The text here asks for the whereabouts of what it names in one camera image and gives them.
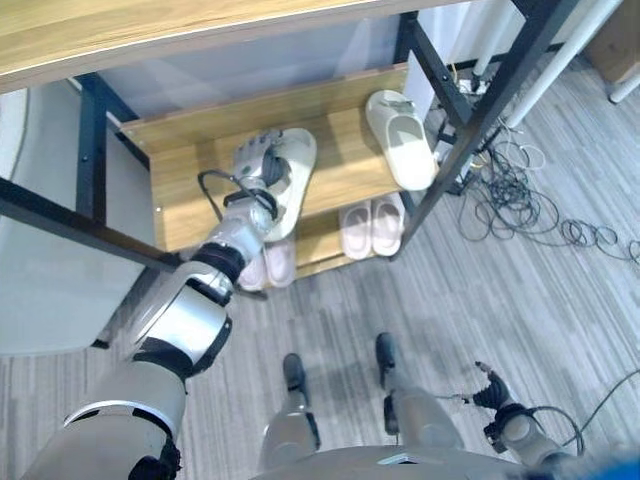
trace wooden shelf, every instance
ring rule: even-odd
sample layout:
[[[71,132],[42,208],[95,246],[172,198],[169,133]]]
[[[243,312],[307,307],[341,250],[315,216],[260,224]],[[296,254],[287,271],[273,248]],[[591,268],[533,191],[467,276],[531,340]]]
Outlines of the wooden shelf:
[[[309,238],[299,244],[299,254],[308,258],[299,265],[340,255],[339,236],[319,239],[321,248],[315,248],[312,239],[317,235],[309,234],[313,229],[306,220],[400,189],[369,130],[363,106],[377,90],[402,90],[405,78],[406,67],[393,67],[123,125],[129,138],[150,155],[157,245],[169,251],[192,246],[203,241],[215,225],[196,181],[198,172],[231,170],[233,150],[247,138],[267,127],[297,126],[307,128],[318,143],[316,167],[298,225],[306,232],[302,236]],[[233,189],[215,178],[207,186],[219,204]],[[319,231],[331,230],[327,228],[329,218],[318,217]],[[337,217],[331,218],[337,232]]]
[[[3,1],[0,93],[147,58],[455,1]]]
[[[306,218],[296,228],[296,278],[355,262],[342,251],[338,211]]]

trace black metal frame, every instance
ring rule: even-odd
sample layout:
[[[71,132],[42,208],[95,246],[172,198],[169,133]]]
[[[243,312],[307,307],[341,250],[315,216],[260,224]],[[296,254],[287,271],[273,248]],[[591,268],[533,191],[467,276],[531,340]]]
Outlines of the black metal frame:
[[[406,247],[455,180],[577,2],[513,0],[526,18],[525,25],[504,57],[489,90],[473,107],[456,89],[447,67],[418,23],[418,13],[401,15],[394,61],[405,62],[409,52],[414,52],[456,127],[456,142],[433,185],[418,205],[414,204],[408,192],[401,192],[410,221],[402,238],[401,249],[393,258]],[[177,255],[160,251],[106,227],[106,113],[110,112],[122,122],[134,120],[137,116],[99,75],[81,75],[77,80],[83,88],[76,211],[0,178],[0,215],[150,268],[174,270],[181,262]],[[118,138],[149,168],[149,160],[140,149],[123,135],[118,135]]]
[[[469,157],[495,125],[504,107],[516,94],[540,56],[546,51],[578,0],[520,0],[514,3],[524,13],[526,22],[495,74],[489,89],[474,105],[472,113],[466,121],[464,109],[461,115],[459,93],[456,90],[455,94],[451,94],[448,85],[452,82],[443,73],[446,67],[440,57],[437,54],[434,55],[433,47],[428,39],[425,41],[426,35],[422,27],[417,21],[411,21],[411,16],[408,14],[403,15],[401,19],[399,35],[403,38],[399,43],[403,47],[401,50],[396,50],[396,54],[402,53],[404,57],[396,57],[396,60],[406,61],[409,50],[412,50],[427,78],[435,80],[435,83],[432,81],[432,86],[451,122],[456,127],[456,141],[420,204],[415,206],[410,197],[409,201],[406,200],[408,195],[402,196],[410,219],[402,236],[400,250],[392,257],[392,260],[398,258],[427,215],[438,203],[440,197],[451,187]],[[462,120],[462,125],[456,125],[456,122],[459,123],[460,120]]]

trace blue fabric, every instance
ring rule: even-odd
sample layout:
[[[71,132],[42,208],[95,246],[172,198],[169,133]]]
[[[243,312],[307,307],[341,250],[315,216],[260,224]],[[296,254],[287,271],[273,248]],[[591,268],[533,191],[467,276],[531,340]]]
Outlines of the blue fabric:
[[[584,480],[640,480],[640,457],[627,463],[607,467],[606,470],[583,477]]]

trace slipper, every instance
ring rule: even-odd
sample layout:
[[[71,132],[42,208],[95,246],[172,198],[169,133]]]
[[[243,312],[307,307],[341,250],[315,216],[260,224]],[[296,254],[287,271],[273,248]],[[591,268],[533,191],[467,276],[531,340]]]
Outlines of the slipper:
[[[258,290],[262,290],[266,281],[267,268],[264,262],[264,255],[261,251],[251,260],[249,265],[242,270],[238,278],[238,284],[248,292],[257,292]]]
[[[369,97],[365,113],[396,183],[404,190],[428,188],[438,167],[413,102],[380,90]]]
[[[265,246],[264,258],[267,277],[274,287],[283,288],[296,279],[296,242],[291,233],[279,242]]]
[[[344,254],[362,260],[371,252],[371,201],[340,210],[340,238]]]
[[[285,180],[269,189],[278,204],[280,219],[267,235],[266,242],[277,242],[293,232],[311,180],[317,151],[316,139],[304,128],[284,130],[274,145],[274,155],[286,160],[288,172]]]
[[[373,251],[390,257],[400,249],[404,230],[404,205],[400,195],[393,193],[373,200],[371,210]]]

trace striped carpet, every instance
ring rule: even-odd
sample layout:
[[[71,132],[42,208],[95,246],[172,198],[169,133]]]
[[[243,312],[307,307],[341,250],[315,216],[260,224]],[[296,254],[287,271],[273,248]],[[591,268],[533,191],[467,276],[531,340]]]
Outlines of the striped carpet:
[[[640,92],[613,106],[604,90],[588,63],[574,60],[517,140],[546,153],[545,168],[530,176],[564,216],[640,238]],[[559,406],[582,423],[640,365],[640,268],[595,249],[524,238],[468,242],[456,227],[460,205],[444,198],[394,263],[374,258],[302,279],[270,291],[266,302],[236,298],[228,346],[188,384],[179,478],[255,475],[263,428],[283,398],[280,361],[289,351],[306,363],[323,449],[393,443],[376,385],[373,340],[381,330],[396,335],[402,364],[434,393],[481,388],[473,362],[483,360],[521,402]],[[120,317],[135,304],[132,295]],[[19,478],[128,349],[125,328],[109,351],[0,359],[0,478]],[[637,448],[638,405],[640,379],[621,387],[585,432],[588,454]],[[486,413],[446,408],[467,447],[492,454],[482,434]],[[541,418],[554,438],[569,435],[562,419]]]

